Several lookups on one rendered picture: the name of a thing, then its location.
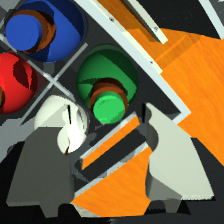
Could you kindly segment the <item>blue bottle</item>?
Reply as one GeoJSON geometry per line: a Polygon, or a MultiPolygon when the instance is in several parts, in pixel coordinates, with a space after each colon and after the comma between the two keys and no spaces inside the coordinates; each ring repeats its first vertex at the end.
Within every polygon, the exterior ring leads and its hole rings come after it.
{"type": "Polygon", "coordinates": [[[70,0],[26,0],[6,25],[6,39],[39,62],[68,57],[85,40],[88,20],[70,0]]]}

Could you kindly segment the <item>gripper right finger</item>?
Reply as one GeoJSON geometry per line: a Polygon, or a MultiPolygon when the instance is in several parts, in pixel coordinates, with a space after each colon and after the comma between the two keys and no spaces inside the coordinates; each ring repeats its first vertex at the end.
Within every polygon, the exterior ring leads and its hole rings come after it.
{"type": "Polygon", "coordinates": [[[224,224],[224,166],[220,161],[197,137],[147,102],[142,103],[142,123],[148,128],[146,143],[152,151],[146,197],[163,201],[167,213],[224,224]]]}

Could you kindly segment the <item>white bottle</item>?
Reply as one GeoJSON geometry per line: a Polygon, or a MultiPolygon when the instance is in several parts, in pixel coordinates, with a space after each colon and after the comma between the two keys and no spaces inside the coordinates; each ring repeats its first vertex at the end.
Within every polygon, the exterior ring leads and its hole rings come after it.
{"type": "Polygon", "coordinates": [[[71,121],[72,125],[67,128],[69,147],[65,151],[65,155],[78,149],[85,141],[90,123],[90,114],[73,102],[66,94],[64,94],[56,86],[50,92],[40,109],[38,110],[33,124],[36,130],[47,118],[49,118],[56,110],[64,104],[71,105],[71,121]]]}

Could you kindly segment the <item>green bottle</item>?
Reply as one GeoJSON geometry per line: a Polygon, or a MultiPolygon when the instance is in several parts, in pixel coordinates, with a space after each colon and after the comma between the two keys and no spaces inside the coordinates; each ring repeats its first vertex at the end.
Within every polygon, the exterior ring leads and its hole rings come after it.
{"type": "Polygon", "coordinates": [[[80,100],[94,117],[106,124],[125,115],[138,88],[139,78],[131,60],[120,47],[109,43],[91,48],[76,76],[80,100]]]}

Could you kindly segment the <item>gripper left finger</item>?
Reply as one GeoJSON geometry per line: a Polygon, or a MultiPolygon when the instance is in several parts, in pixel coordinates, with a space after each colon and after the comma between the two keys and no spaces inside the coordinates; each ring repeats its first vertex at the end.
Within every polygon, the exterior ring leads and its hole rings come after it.
{"type": "Polygon", "coordinates": [[[0,224],[57,217],[58,207],[74,200],[70,160],[64,154],[70,125],[70,104],[64,104],[2,160],[0,224]]]}

